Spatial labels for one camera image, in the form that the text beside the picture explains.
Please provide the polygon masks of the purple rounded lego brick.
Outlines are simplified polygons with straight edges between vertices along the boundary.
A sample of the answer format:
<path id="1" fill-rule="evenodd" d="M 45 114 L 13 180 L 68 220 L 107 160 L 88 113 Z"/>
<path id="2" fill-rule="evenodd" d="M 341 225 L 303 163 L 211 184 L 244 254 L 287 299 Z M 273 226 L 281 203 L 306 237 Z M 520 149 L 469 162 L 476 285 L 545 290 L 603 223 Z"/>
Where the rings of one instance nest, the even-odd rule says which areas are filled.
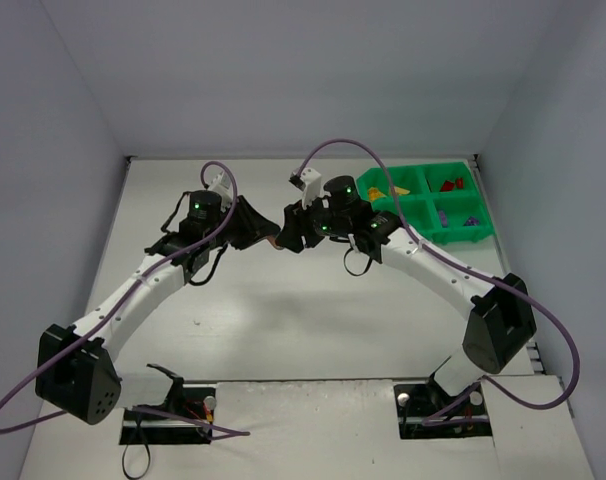
<path id="1" fill-rule="evenodd" d="M 443 228 L 447 228 L 448 227 L 448 218 L 447 218 L 446 213 L 443 210 L 438 210 L 437 215 L 438 215 L 441 226 Z"/>

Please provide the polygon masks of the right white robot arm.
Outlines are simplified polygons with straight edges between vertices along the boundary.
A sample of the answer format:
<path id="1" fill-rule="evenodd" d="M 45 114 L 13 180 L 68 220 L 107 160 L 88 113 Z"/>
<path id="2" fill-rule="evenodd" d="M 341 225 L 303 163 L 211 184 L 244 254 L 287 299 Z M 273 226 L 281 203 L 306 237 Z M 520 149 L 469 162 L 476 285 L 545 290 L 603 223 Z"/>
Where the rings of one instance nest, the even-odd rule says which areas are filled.
<path id="1" fill-rule="evenodd" d="M 534 336 L 527 289 L 516 275 L 504 278 L 505 289 L 478 279 L 471 268 L 453 268 L 455 258 L 420 234 L 408 233 L 401 218 L 376 211 L 361 199 L 349 175 L 323 181 L 307 169 L 291 183 L 302 195 L 284 210 L 278 246 L 294 253 L 313 248 L 325 238 L 346 240 L 371 261 L 417 280 L 449 303 L 465 320 L 460 347 L 430 375 L 439 394 L 456 397 L 485 375 L 497 375 Z"/>

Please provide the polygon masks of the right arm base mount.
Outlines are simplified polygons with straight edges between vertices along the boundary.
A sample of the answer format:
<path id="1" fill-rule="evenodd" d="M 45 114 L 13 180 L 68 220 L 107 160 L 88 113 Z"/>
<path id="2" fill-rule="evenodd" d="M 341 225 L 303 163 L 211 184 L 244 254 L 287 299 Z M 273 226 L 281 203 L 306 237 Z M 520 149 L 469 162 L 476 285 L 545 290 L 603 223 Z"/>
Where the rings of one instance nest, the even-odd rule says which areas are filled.
<path id="1" fill-rule="evenodd" d="M 401 440 L 460 440 L 493 435 L 479 383 L 461 400 L 441 398 L 424 383 L 393 385 Z"/>

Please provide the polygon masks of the red long lego brick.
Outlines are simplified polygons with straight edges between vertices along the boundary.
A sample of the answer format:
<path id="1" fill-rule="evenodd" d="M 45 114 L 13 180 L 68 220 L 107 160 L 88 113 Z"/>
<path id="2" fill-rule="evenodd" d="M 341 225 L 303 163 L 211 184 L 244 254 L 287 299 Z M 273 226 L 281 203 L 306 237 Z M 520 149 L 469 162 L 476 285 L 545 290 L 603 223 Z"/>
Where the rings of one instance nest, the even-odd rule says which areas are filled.
<path id="1" fill-rule="evenodd" d="M 442 184 L 440 192 L 450 192 L 455 190 L 456 188 L 457 185 L 454 182 L 447 180 Z"/>

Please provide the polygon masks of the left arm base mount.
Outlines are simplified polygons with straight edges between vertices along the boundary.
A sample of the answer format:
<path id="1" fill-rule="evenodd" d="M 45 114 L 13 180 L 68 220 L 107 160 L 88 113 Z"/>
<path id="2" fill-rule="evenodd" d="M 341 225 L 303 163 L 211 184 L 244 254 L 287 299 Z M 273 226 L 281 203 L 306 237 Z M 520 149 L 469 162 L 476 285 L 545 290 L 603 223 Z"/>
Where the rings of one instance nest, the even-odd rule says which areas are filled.
<path id="1" fill-rule="evenodd" d="M 148 364 L 171 380 L 169 392 L 163 401 L 151 408 L 207 422 L 214 421 L 216 408 L 216 387 L 211 384 L 188 384 L 175 372 L 158 364 Z M 129 445 L 208 445 L 213 438 L 213 430 L 191 423 L 166 418 L 158 414 L 138 413 L 125 410 L 119 444 Z"/>

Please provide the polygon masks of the purple lego plate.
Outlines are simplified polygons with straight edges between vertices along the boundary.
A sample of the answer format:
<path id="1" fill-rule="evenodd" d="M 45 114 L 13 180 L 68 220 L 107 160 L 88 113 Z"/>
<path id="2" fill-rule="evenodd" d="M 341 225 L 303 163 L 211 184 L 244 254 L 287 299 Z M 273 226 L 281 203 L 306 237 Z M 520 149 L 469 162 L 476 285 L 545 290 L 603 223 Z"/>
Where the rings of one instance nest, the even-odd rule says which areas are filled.
<path id="1" fill-rule="evenodd" d="M 480 226 L 480 225 L 481 225 L 481 221 L 474 216 L 468 217 L 464 222 L 464 226 Z"/>

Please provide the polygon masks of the yellow long lego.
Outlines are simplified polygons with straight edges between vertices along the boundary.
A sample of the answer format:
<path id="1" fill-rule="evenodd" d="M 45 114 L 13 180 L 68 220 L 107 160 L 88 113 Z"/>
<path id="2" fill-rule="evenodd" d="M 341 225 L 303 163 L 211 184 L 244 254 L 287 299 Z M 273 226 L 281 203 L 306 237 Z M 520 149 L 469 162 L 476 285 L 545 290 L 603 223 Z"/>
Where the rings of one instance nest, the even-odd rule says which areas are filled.
<path id="1" fill-rule="evenodd" d="M 386 197 L 387 195 L 377 187 L 370 187 L 367 190 L 367 198 L 370 202 L 375 202 L 376 200 L 383 199 Z"/>

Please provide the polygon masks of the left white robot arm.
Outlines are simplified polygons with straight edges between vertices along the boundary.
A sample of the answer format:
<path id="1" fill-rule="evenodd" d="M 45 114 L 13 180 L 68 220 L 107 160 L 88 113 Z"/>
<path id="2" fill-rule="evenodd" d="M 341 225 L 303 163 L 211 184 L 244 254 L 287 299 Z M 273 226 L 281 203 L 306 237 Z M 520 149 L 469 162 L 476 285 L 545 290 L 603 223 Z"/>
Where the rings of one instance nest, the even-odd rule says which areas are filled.
<path id="1" fill-rule="evenodd" d="M 115 408 L 145 405 L 177 413 L 184 380 L 152 364 L 145 376 L 117 372 L 121 349 L 170 296 L 188 285 L 213 249 L 247 249 L 276 237 L 279 226 L 244 197 L 223 207 L 221 195 L 189 195 L 186 217 L 146 248 L 136 271 L 101 305 L 72 326 L 52 325 L 41 336 L 35 391 L 64 412 L 95 425 Z"/>

